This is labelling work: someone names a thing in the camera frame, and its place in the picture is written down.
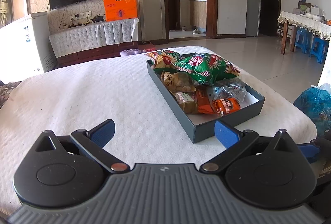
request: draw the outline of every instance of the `pink plastic object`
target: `pink plastic object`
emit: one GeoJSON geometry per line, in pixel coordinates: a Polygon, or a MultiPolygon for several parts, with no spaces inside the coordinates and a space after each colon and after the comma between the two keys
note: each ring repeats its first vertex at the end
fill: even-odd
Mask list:
{"type": "Polygon", "coordinates": [[[121,51],[120,54],[121,54],[121,57],[123,57],[123,56],[128,56],[128,55],[140,54],[140,53],[143,53],[143,51],[138,50],[138,49],[131,49],[131,50],[121,51]]]}

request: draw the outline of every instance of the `white bowl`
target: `white bowl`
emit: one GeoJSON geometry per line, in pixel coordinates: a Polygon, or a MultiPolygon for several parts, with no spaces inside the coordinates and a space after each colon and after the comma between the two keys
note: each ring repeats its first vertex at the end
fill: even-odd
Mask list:
{"type": "Polygon", "coordinates": [[[313,19],[313,20],[316,20],[316,21],[319,21],[319,22],[321,22],[321,21],[323,20],[322,17],[319,17],[319,16],[317,16],[317,15],[313,15],[313,14],[312,14],[312,19],[313,19]]]}
{"type": "Polygon", "coordinates": [[[307,16],[309,19],[312,19],[312,14],[311,14],[311,13],[306,12],[306,16],[307,16]]]}

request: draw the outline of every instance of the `shoe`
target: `shoe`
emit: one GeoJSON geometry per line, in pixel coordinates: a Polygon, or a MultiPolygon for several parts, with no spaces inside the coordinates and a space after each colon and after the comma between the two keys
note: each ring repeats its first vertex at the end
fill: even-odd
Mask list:
{"type": "Polygon", "coordinates": [[[197,29],[197,28],[195,28],[194,30],[193,30],[193,34],[200,34],[201,32],[197,29]]]}

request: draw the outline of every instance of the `wooden table leg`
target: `wooden table leg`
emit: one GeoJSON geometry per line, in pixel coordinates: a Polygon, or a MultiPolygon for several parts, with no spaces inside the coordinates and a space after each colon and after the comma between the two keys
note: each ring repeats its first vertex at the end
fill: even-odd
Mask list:
{"type": "Polygon", "coordinates": [[[297,27],[295,25],[293,25],[291,42],[290,42],[291,52],[294,52],[294,47],[295,47],[294,44],[295,44],[296,39],[297,39],[297,27]]]}
{"type": "Polygon", "coordinates": [[[280,49],[281,54],[285,54],[285,48],[286,48],[286,37],[287,37],[287,23],[284,23],[284,32],[283,32],[283,41],[282,41],[282,48],[280,49]]]}

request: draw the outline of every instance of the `gray plastic base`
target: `gray plastic base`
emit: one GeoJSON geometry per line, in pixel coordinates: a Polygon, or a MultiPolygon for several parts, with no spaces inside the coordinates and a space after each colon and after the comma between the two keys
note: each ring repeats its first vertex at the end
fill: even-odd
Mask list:
{"type": "Polygon", "coordinates": [[[284,211],[255,208],[234,197],[216,175],[194,164],[136,164],[109,177],[90,200],[71,208],[47,210],[23,205],[11,224],[321,224],[308,206],[284,211]]]}

